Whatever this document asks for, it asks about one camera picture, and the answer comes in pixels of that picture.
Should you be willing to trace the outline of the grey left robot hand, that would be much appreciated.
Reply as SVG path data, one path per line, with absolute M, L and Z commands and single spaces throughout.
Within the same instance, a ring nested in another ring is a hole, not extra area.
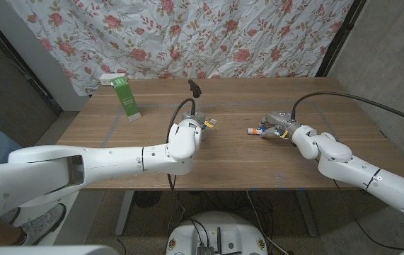
M 206 118 L 203 112 L 196 112 L 194 115 L 191 115 L 190 111 L 182 114 L 182 119 L 193 119 L 196 120 L 199 124 L 202 124 Z

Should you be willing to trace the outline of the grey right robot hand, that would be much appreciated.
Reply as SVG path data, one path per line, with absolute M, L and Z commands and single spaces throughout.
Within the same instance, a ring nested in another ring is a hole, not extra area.
M 262 130 L 261 138 L 290 139 L 301 124 L 292 120 L 290 113 L 270 112 L 260 120 L 258 127 Z

